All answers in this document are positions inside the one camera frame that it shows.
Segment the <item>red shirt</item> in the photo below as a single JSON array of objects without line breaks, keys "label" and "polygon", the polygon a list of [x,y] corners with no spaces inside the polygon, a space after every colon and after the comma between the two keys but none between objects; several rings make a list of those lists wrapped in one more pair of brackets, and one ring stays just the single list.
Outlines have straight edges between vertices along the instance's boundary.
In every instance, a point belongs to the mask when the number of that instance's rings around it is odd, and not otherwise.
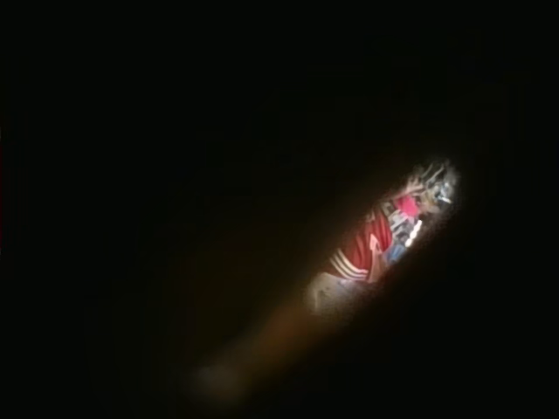
[{"label": "red shirt", "polygon": [[354,234],[342,240],[323,271],[348,280],[375,282],[386,268],[383,253],[391,243],[386,216],[378,209],[371,211]]}]

